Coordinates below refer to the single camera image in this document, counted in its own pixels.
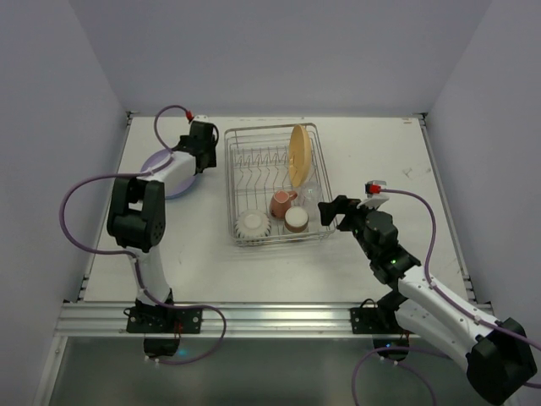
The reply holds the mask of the yellow plate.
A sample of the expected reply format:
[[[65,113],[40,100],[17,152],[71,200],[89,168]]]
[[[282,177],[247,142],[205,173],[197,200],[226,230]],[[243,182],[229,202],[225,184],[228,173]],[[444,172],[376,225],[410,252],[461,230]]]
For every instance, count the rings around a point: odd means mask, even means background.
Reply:
[[[294,188],[306,181],[312,163],[311,154],[312,145],[308,131],[304,126],[295,124],[288,147],[288,174]]]

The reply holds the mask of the purple plate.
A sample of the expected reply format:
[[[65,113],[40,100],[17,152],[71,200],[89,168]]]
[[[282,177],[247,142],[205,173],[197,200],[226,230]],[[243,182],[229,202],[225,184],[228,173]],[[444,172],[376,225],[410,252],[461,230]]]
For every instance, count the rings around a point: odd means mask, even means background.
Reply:
[[[149,168],[157,166],[159,163],[164,161],[166,157],[167,157],[167,151],[165,149],[155,152],[154,154],[152,154],[146,159],[140,171],[146,172]],[[178,190],[185,188],[187,185],[190,185],[193,182],[196,182],[195,175],[192,176],[191,178],[186,178],[182,182],[177,182],[173,187],[171,187],[169,190],[166,191],[166,196],[175,194]]]

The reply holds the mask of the blue plate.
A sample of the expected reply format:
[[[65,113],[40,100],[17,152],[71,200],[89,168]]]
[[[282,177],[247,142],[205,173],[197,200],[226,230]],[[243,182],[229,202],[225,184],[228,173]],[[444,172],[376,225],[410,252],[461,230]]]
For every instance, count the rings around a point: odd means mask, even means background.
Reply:
[[[189,195],[196,188],[196,183],[193,182],[190,185],[187,185],[185,188],[178,190],[175,194],[167,195],[166,200],[176,200],[180,199],[186,195]]]

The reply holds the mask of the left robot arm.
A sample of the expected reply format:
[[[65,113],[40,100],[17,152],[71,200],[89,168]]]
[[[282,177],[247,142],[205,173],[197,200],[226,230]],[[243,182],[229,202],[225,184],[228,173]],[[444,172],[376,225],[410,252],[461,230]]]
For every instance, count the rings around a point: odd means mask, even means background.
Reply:
[[[195,177],[216,166],[218,128],[196,118],[171,150],[154,154],[143,172],[116,178],[107,233],[127,251],[137,286],[136,304],[145,310],[171,308],[172,289],[163,270],[160,243],[166,231],[166,198],[190,187]]]

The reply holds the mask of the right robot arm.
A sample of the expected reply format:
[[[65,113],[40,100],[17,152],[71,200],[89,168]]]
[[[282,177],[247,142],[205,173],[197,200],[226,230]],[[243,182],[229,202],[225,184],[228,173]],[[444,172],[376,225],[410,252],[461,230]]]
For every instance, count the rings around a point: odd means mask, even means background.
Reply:
[[[399,244],[392,215],[380,210],[387,199],[375,192],[365,200],[339,195],[318,204],[320,221],[327,226],[342,216],[338,229],[353,235],[375,277],[391,288],[378,308],[452,359],[485,401],[503,404],[538,372],[532,341],[514,319],[498,320],[431,276],[426,263]]]

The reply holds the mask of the clear glass tumbler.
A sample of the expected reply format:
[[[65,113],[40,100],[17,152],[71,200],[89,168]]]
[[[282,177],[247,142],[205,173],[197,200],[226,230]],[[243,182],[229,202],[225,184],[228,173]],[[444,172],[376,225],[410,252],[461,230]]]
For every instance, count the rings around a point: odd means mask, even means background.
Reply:
[[[320,184],[309,181],[303,184],[299,193],[301,206],[306,211],[313,211],[317,208],[322,198],[322,188]]]

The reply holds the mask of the white brown cup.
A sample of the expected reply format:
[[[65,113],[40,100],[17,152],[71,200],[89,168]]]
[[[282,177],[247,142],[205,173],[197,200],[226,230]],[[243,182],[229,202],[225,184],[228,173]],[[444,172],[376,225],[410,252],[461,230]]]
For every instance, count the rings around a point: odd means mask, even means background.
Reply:
[[[309,214],[301,206],[292,206],[285,213],[284,228],[287,233],[302,233],[308,224]]]

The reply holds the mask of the pink mug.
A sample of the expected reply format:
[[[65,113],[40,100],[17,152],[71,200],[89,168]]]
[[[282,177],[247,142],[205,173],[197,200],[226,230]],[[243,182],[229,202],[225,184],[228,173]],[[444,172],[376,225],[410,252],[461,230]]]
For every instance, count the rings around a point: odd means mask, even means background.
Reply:
[[[270,200],[270,215],[276,219],[283,219],[286,212],[292,207],[292,201],[298,197],[295,190],[278,190]]]

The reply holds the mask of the white striped bowl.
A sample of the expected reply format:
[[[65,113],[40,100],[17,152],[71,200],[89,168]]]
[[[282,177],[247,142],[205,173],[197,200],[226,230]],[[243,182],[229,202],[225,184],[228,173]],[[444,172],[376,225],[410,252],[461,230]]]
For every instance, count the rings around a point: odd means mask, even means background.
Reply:
[[[271,222],[264,212],[249,209],[238,216],[234,232],[239,239],[259,240],[271,234]]]

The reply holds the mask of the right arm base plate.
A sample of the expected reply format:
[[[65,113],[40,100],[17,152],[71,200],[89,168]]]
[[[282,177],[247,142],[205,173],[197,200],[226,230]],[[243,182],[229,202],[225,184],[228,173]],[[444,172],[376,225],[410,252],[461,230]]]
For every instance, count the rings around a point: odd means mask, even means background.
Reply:
[[[379,307],[353,307],[349,310],[352,333],[355,335],[402,334],[395,313]]]

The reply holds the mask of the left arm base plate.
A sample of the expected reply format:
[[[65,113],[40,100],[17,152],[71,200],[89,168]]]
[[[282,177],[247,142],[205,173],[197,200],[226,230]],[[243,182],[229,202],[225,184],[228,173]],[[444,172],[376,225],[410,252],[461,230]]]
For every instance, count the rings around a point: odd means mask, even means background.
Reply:
[[[202,309],[173,310],[160,306],[133,306],[123,312],[128,317],[126,331],[143,334],[199,334]]]

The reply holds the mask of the aluminium mounting rail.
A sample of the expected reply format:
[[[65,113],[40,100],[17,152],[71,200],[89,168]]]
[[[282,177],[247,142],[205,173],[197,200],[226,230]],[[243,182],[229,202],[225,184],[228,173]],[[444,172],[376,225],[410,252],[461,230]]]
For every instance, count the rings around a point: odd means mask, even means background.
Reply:
[[[127,302],[64,304],[58,337],[127,337]],[[214,303],[227,321],[226,338],[349,338],[353,303]]]

